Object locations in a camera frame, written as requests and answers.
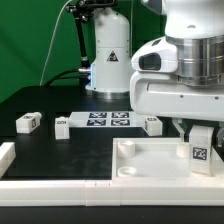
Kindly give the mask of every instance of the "white cube with marker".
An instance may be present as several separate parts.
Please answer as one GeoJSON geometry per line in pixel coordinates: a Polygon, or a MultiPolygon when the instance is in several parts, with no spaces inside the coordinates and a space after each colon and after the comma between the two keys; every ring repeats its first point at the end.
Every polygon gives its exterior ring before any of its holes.
{"type": "Polygon", "coordinates": [[[156,116],[143,116],[142,127],[149,136],[163,134],[163,123],[156,116]]]}
{"type": "Polygon", "coordinates": [[[211,175],[213,127],[194,125],[189,135],[190,170],[211,175]]]}
{"type": "Polygon", "coordinates": [[[57,140],[70,138],[68,117],[55,119],[55,138],[57,140]]]}
{"type": "Polygon", "coordinates": [[[40,119],[42,115],[39,112],[26,113],[16,120],[17,133],[29,134],[38,126],[40,126],[40,119]]]}

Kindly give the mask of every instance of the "black cable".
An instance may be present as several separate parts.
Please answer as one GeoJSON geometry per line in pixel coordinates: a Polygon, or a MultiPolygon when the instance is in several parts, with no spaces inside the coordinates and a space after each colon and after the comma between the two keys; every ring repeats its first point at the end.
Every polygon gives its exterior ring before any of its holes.
{"type": "Polygon", "coordinates": [[[49,87],[51,85],[52,82],[54,82],[56,79],[64,76],[64,75],[67,75],[67,74],[70,74],[70,73],[75,73],[75,72],[79,72],[78,69],[70,69],[70,70],[67,70],[67,71],[64,71],[64,72],[61,72],[59,73],[58,75],[54,76],[52,79],[50,79],[49,81],[47,81],[44,86],[45,87],[49,87]]]}
{"type": "Polygon", "coordinates": [[[56,80],[61,80],[61,79],[86,79],[86,76],[85,75],[80,75],[80,76],[62,77],[62,78],[55,79],[55,81],[56,80]]]}
{"type": "Polygon", "coordinates": [[[82,30],[82,22],[80,19],[81,12],[77,9],[77,7],[73,7],[73,6],[71,7],[72,7],[72,10],[71,11],[69,10],[69,12],[72,12],[72,15],[75,19],[75,25],[76,25],[76,30],[78,34],[78,40],[79,40],[79,49],[81,53],[81,64],[82,64],[82,67],[88,68],[90,67],[90,62],[86,53],[86,45],[85,45],[85,40],[84,40],[84,35],[82,30]]]}

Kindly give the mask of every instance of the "rectangular white block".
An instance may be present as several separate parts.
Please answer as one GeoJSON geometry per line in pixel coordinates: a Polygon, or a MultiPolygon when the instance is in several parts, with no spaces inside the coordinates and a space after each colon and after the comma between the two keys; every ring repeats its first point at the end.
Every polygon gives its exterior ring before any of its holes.
{"type": "Polygon", "coordinates": [[[212,135],[214,128],[193,126],[190,137],[190,170],[211,175],[212,135]]]}
{"type": "Polygon", "coordinates": [[[26,113],[22,117],[16,120],[16,131],[17,133],[29,134],[38,126],[40,126],[41,114],[26,113]]]}
{"type": "Polygon", "coordinates": [[[155,116],[143,116],[142,127],[149,136],[160,136],[163,133],[163,123],[155,116]]]}
{"type": "Polygon", "coordinates": [[[15,157],[15,144],[12,142],[3,143],[0,147],[0,178],[2,178],[15,157]]]}
{"type": "Polygon", "coordinates": [[[67,117],[60,117],[55,119],[55,138],[69,139],[69,123],[67,117]]]}

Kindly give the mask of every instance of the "black and white pattern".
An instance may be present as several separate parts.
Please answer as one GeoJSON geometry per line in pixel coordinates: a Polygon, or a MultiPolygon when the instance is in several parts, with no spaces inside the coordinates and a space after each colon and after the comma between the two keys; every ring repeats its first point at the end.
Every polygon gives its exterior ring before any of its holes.
{"type": "Polygon", "coordinates": [[[87,126],[105,126],[106,120],[88,120],[87,126]]]}
{"type": "Polygon", "coordinates": [[[112,118],[129,118],[128,112],[113,112],[112,118]]]}
{"type": "Polygon", "coordinates": [[[149,117],[149,118],[147,118],[147,120],[148,120],[148,121],[157,121],[157,119],[154,118],[154,117],[149,117]]]}
{"type": "Polygon", "coordinates": [[[100,113],[90,113],[89,114],[89,118],[106,118],[107,117],[107,113],[103,113],[103,112],[100,112],[100,113]]]}
{"type": "Polygon", "coordinates": [[[31,119],[33,116],[24,116],[23,119],[31,119]]]}
{"type": "Polygon", "coordinates": [[[207,149],[193,147],[193,159],[207,160],[207,149]]]}
{"type": "Polygon", "coordinates": [[[32,120],[32,128],[35,128],[36,126],[37,126],[36,119],[33,119],[32,120]]]}
{"type": "Polygon", "coordinates": [[[111,126],[130,126],[130,120],[111,120],[111,126]]]}
{"type": "Polygon", "coordinates": [[[66,121],[57,121],[57,124],[66,124],[66,121]]]}

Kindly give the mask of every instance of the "white cylinder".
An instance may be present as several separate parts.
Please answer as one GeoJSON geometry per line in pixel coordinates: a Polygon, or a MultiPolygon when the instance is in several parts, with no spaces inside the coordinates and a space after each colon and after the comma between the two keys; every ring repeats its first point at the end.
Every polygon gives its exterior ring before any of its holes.
{"type": "Polygon", "coordinates": [[[134,177],[138,173],[138,170],[131,166],[123,166],[118,169],[117,175],[119,177],[134,177]]]}
{"type": "Polygon", "coordinates": [[[135,143],[132,141],[119,142],[118,143],[118,157],[119,158],[131,158],[135,155],[135,143]]]}

